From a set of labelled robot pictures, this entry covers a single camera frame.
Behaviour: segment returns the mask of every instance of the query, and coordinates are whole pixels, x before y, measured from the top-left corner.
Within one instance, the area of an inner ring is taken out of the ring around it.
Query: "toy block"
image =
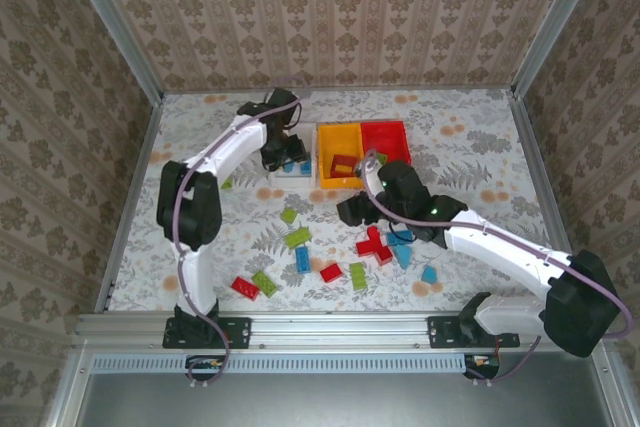
[[[302,175],[311,175],[311,161],[307,160],[300,164],[300,173]]]
[[[407,247],[406,245],[394,245],[391,247],[391,250],[393,251],[393,255],[395,255],[396,259],[398,259],[400,268],[402,270],[407,270],[409,263],[411,262],[411,247]]]
[[[256,300],[256,297],[260,293],[260,289],[258,287],[253,285],[251,282],[247,282],[242,277],[236,277],[236,280],[231,284],[231,288],[251,300]]]
[[[338,264],[331,264],[329,267],[326,267],[320,271],[320,275],[326,283],[333,282],[338,277],[342,277],[342,271]]]
[[[358,256],[362,257],[373,254],[376,249],[374,248],[373,242],[365,240],[364,242],[356,243],[356,250],[358,251]]]
[[[284,209],[280,214],[280,218],[287,224],[293,224],[293,221],[296,220],[297,215],[298,214],[293,209]]]
[[[424,272],[422,273],[422,281],[430,285],[438,282],[438,272],[436,272],[436,269],[434,269],[430,265],[427,265],[427,267],[424,269]]]
[[[382,247],[382,241],[380,240],[380,232],[375,225],[371,225],[367,228],[367,235],[371,241],[374,250],[380,250]]]
[[[387,245],[406,245],[413,243],[413,233],[410,230],[387,232]]]
[[[391,254],[391,249],[386,245],[375,251],[374,255],[376,256],[376,260],[378,261],[378,265],[385,265],[391,262],[393,259],[393,254]]]
[[[349,265],[351,271],[351,283],[353,290],[363,290],[367,288],[367,279],[364,275],[364,265],[362,262]]]
[[[256,284],[267,297],[271,297],[278,290],[276,284],[274,284],[271,279],[267,277],[267,274],[265,274],[263,271],[255,274],[253,277],[251,277],[251,280],[253,280],[253,283]]]
[[[357,157],[349,155],[334,155],[331,162],[330,176],[335,177],[353,177],[353,169],[358,164]]]
[[[309,262],[309,249],[305,246],[296,247],[296,264],[298,265],[299,274],[308,274],[311,272],[311,263]]]
[[[284,236],[284,243],[287,244],[289,250],[293,250],[299,245],[311,240],[311,232],[308,227],[300,227],[298,230]]]

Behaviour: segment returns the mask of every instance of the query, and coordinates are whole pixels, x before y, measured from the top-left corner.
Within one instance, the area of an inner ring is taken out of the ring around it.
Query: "red plus-shaped lego piece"
[[[325,282],[332,282],[342,276],[342,271],[338,264],[331,264],[329,267],[322,269],[320,275],[322,275]]]
[[[260,289],[258,287],[253,285],[251,282],[247,282],[242,277],[236,277],[236,280],[231,284],[231,288],[251,300],[256,300],[256,297],[260,293]]]

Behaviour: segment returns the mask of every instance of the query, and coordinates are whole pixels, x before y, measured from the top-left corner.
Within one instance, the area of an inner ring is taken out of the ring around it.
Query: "red lego brick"
[[[373,243],[370,240],[365,240],[364,242],[356,243],[356,250],[358,251],[358,255],[360,257],[363,257],[365,255],[371,255],[376,251]]]
[[[380,240],[380,231],[378,228],[375,225],[369,226],[367,228],[367,235],[369,236],[373,250],[380,250],[382,248],[382,241]]]
[[[329,175],[332,178],[353,177],[353,169],[358,164],[357,157],[349,155],[334,155],[331,161]]]
[[[376,256],[378,265],[388,264],[393,259],[393,254],[391,253],[391,249],[386,245],[381,249],[376,250],[374,255]]]
[[[258,287],[253,285],[251,282],[247,282],[242,277],[236,277],[236,280],[231,284],[231,288],[251,300],[256,300],[256,297],[260,293],[260,289]]]
[[[340,267],[338,267],[338,264],[331,264],[329,267],[322,269],[320,275],[322,275],[324,281],[328,283],[336,280],[338,277],[342,277],[342,271]]]

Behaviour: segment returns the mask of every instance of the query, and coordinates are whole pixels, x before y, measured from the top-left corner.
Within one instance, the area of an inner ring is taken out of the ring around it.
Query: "red tray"
[[[360,127],[365,154],[369,149],[376,149],[379,153],[388,156],[387,162],[404,160],[411,165],[404,122],[401,120],[362,122]]]

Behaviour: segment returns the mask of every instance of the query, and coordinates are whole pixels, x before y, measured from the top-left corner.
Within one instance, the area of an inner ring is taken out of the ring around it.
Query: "black mounting plate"
[[[427,317],[429,343],[432,349],[460,349],[496,347],[496,336],[484,332],[484,335],[471,342],[462,335],[460,320],[457,315],[439,315]],[[502,334],[497,336],[500,348],[520,347],[518,334]]]
[[[224,349],[224,344],[219,336],[215,336],[213,342],[207,343],[199,339],[182,339],[174,333],[176,329],[175,317],[167,320],[162,339],[162,347],[165,349]],[[248,349],[251,340],[250,317],[220,317],[217,324],[227,335],[229,347],[232,349]]]

